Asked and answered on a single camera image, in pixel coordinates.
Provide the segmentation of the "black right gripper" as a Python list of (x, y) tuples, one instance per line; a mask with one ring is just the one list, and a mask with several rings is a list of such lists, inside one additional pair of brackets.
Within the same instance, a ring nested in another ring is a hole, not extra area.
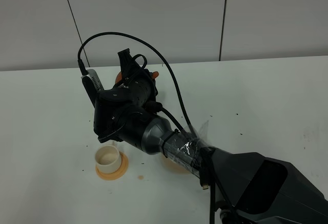
[(120, 79), (113, 88), (100, 91), (98, 100), (112, 106), (134, 104), (144, 106), (148, 101), (156, 101), (158, 94), (155, 79), (147, 68), (147, 59), (141, 54), (130, 55), (130, 50), (118, 52), (120, 61)]

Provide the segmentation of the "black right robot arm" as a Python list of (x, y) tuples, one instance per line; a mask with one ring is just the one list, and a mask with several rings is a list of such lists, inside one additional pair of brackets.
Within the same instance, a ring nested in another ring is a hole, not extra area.
[(103, 143), (125, 141), (147, 154), (161, 153), (210, 188), (210, 223), (327, 223), (327, 201), (291, 163), (208, 145), (191, 126), (177, 126), (156, 101), (153, 73), (129, 49), (118, 53), (121, 79), (99, 90), (94, 132)]

